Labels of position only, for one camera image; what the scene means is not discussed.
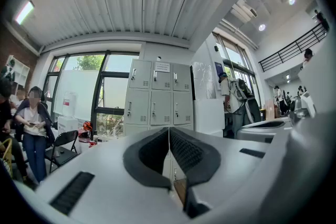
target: label on locker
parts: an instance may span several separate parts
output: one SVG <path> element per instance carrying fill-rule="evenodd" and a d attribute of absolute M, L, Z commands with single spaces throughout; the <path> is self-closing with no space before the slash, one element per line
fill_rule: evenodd
<path fill-rule="evenodd" d="M 157 72 L 170 73 L 170 63 L 155 62 L 155 70 Z"/>

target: ceiling light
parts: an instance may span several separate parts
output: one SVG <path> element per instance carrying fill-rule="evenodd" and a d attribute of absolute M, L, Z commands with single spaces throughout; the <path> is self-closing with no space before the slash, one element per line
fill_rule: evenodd
<path fill-rule="evenodd" d="M 295 0 L 288 0 L 289 5 L 293 5 L 295 3 Z"/>
<path fill-rule="evenodd" d="M 26 16 L 34 9 L 33 4 L 28 1 L 27 4 L 23 7 L 23 9 L 20 11 L 20 13 L 16 17 L 16 21 L 18 24 L 21 24 L 23 20 L 26 18 Z"/>
<path fill-rule="evenodd" d="M 259 26 L 259 31 L 264 31 L 265 28 L 266 28 L 266 25 L 260 25 L 260 26 Z"/>

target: black railing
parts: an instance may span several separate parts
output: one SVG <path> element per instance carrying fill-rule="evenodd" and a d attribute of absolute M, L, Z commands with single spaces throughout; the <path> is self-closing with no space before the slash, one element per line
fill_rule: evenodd
<path fill-rule="evenodd" d="M 319 23 L 307 33 L 303 34 L 301 37 L 294 40 L 291 44 L 287 45 L 285 48 L 282 48 L 275 54 L 272 54 L 271 56 L 260 61 L 259 63 L 263 72 L 288 61 L 296 55 L 301 54 L 304 50 L 324 39 L 326 37 L 326 33 L 327 31 L 325 28 L 321 23 Z"/>

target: white cabinet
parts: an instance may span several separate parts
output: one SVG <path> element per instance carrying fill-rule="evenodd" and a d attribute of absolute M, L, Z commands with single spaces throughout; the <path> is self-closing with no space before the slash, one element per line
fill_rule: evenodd
<path fill-rule="evenodd" d="M 185 65 L 173 64 L 173 90 L 187 91 L 191 90 L 190 85 L 190 67 Z"/>
<path fill-rule="evenodd" d="M 149 89 L 151 69 L 152 62 L 133 60 L 130 70 L 129 87 Z"/>
<path fill-rule="evenodd" d="M 167 91 L 152 91 L 151 98 L 151 125 L 171 124 L 172 94 Z"/>
<path fill-rule="evenodd" d="M 126 135 L 134 135 L 134 134 L 138 134 L 144 131 L 147 131 L 147 127 L 146 126 L 136 126 L 133 124 L 126 124 L 125 125 L 125 131 L 126 131 Z"/>
<path fill-rule="evenodd" d="M 148 124 L 149 92 L 128 89 L 125 102 L 124 123 Z"/>
<path fill-rule="evenodd" d="M 171 72 L 171 64 L 169 65 L 169 72 L 160 72 L 156 69 L 156 64 L 153 64 L 153 72 L 152 72 L 152 89 L 155 90 L 170 90 L 172 86 L 172 72 Z"/>
<path fill-rule="evenodd" d="M 174 92 L 174 124 L 191 124 L 193 118 L 192 97 L 188 92 Z"/>

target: dark jacket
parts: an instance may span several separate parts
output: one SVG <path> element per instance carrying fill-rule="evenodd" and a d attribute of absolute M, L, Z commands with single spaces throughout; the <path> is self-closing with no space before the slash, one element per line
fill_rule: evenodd
<path fill-rule="evenodd" d="M 14 119 L 17 115 L 18 112 L 20 112 L 22 109 L 28 108 L 29 107 L 29 99 L 25 99 L 21 105 L 19 106 L 19 108 L 17 109 L 15 115 L 14 115 Z M 53 144 L 55 142 L 55 137 L 54 134 L 51 130 L 51 125 L 52 125 L 52 121 L 51 118 L 49 116 L 48 111 L 46 110 L 46 108 L 44 107 L 44 105 L 42 105 L 41 103 L 37 104 L 37 113 L 41 115 L 41 117 L 43 118 L 43 120 L 46 122 L 46 125 L 44 126 L 44 128 L 46 129 L 46 133 L 47 133 L 47 147 L 49 147 L 51 144 Z M 18 123 L 17 124 L 17 128 L 16 128 L 16 133 L 15 133 L 15 138 L 20 142 L 21 141 L 21 136 L 23 134 L 23 124 Z"/>

